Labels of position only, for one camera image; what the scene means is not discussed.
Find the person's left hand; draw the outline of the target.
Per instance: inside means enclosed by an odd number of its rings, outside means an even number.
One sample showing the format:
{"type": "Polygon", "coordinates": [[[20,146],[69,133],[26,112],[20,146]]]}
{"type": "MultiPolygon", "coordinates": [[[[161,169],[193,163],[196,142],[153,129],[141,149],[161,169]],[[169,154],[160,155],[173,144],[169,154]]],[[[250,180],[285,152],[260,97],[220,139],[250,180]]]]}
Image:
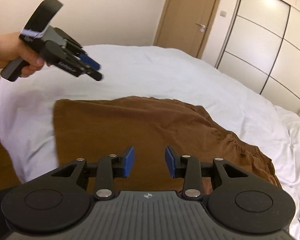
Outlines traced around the person's left hand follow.
{"type": "Polygon", "coordinates": [[[19,39],[18,32],[0,35],[0,69],[5,68],[10,61],[18,57],[29,63],[21,70],[21,77],[29,77],[40,71],[45,64],[51,66],[19,39]]]}

